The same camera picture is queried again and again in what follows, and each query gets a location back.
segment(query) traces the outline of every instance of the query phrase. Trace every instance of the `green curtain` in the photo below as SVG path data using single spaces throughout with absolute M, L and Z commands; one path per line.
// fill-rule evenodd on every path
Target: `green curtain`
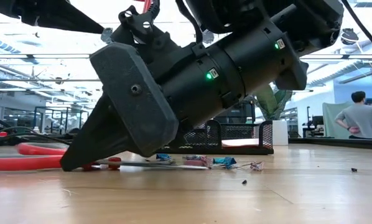
M 352 105 L 352 103 L 323 103 L 323 118 L 326 137 L 333 137 L 336 139 L 349 138 L 349 131 L 339 126 L 335 122 L 335 117 L 350 105 Z

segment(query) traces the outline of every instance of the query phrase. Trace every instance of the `red pliers handle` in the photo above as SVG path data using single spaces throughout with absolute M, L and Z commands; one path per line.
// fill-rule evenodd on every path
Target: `red pliers handle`
M 0 171 L 58 169 L 67 150 L 57 144 L 31 142 L 18 144 L 16 148 L 19 155 L 0 157 Z

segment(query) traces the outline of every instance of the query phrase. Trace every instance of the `red cable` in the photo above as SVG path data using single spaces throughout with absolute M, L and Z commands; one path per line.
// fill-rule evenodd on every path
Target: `red cable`
M 39 170 L 62 168 L 62 156 L 0 158 L 0 171 Z
M 143 6 L 143 13 L 147 12 L 151 6 L 151 0 L 145 0 Z

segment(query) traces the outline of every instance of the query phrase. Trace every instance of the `black cylindrical housing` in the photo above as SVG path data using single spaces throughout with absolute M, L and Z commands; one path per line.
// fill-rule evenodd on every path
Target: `black cylindrical housing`
M 190 128 L 213 118 L 225 108 L 221 97 L 231 92 L 233 79 L 236 102 L 244 95 L 244 86 L 230 58 L 213 46 L 211 54 L 194 61 L 162 85 L 165 97 L 179 120 L 187 119 Z M 215 70 L 217 77 L 210 74 Z
M 271 21 L 265 21 L 213 44 L 205 56 L 163 83 L 162 91 L 180 126 L 190 130 L 203 124 L 299 61 L 286 39 Z M 212 69 L 217 77 L 210 78 Z
M 275 80 L 295 59 L 284 46 L 283 32 L 272 22 L 263 22 L 246 34 L 233 34 L 219 44 L 239 69 L 246 94 Z

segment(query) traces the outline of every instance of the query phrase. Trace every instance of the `screw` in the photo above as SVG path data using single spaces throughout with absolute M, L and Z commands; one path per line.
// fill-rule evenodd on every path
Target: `screw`
M 132 17 L 132 12 L 131 11 L 126 11 L 125 12 L 125 17 L 127 17 L 127 18 Z
M 143 22 L 143 28 L 150 29 L 150 22 L 147 21 Z
M 140 85 L 135 84 L 131 87 L 131 93 L 135 96 L 140 95 L 142 93 L 142 88 Z

